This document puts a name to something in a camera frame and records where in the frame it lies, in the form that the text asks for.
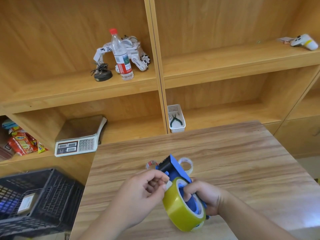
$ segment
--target forearm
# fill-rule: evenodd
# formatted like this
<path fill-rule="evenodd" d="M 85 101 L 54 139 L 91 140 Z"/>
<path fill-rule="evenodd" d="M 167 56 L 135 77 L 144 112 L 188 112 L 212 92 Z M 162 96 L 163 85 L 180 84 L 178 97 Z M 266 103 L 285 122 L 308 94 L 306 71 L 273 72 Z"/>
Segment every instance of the forearm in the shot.
<path fill-rule="evenodd" d="M 239 240 L 294 240 L 286 230 L 228 192 L 219 206 L 219 215 Z"/>
<path fill-rule="evenodd" d="M 91 223 L 79 240 L 114 240 L 123 230 L 121 223 L 112 219 L 108 211 L 104 211 Z"/>

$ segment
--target black round base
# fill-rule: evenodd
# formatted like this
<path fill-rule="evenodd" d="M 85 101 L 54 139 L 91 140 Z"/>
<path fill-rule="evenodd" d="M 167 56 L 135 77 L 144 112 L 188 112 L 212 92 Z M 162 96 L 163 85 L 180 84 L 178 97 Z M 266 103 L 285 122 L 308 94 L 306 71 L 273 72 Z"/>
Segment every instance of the black round base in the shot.
<path fill-rule="evenodd" d="M 103 82 L 109 80 L 112 77 L 112 72 L 110 70 L 102 72 L 101 74 L 94 74 L 94 80 L 97 82 Z"/>

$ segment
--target table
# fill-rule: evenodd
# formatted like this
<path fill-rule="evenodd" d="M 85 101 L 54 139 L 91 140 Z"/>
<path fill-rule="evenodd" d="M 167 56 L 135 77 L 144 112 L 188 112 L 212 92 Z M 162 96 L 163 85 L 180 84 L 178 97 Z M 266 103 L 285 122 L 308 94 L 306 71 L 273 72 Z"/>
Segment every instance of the table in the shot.
<path fill-rule="evenodd" d="M 194 162 L 192 177 L 218 185 L 294 233 L 320 227 L 320 186 L 257 121 L 102 145 L 96 152 L 71 240 L 106 209 L 122 182 L 169 154 Z M 179 231 L 159 204 L 120 239 L 236 239 L 220 216 Z"/>

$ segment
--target crate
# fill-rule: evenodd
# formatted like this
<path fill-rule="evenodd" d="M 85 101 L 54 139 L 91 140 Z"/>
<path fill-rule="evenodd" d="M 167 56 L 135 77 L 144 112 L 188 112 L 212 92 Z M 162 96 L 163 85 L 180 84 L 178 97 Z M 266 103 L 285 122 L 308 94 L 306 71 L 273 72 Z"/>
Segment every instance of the crate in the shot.
<path fill-rule="evenodd" d="M 181 120 L 182 125 L 178 121 L 174 121 L 172 126 L 170 126 L 171 133 L 183 132 L 186 128 L 186 121 L 184 120 L 183 113 L 180 107 L 180 104 L 168 105 L 168 116 L 169 124 L 173 120 L 173 117 L 176 116 L 177 119 Z"/>
<path fill-rule="evenodd" d="M 0 236 L 71 230 L 84 186 L 56 169 L 0 178 Z M 25 195 L 38 193 L 30 213 L 17 215 Z"/>

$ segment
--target red bottle cap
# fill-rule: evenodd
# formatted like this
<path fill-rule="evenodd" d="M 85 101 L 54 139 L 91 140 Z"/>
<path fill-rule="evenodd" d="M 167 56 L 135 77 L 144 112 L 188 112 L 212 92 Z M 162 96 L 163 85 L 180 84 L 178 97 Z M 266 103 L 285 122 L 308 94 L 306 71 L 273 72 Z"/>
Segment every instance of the red bottle cap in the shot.
<path fill-rule="evenodd" d="M 112 35 L 117 35 L 118 34 L 118 31 L 117 31 L 116 28 L 112 28 L 109 31 L 110 31 L 110 34 L 112 34 Z"/>

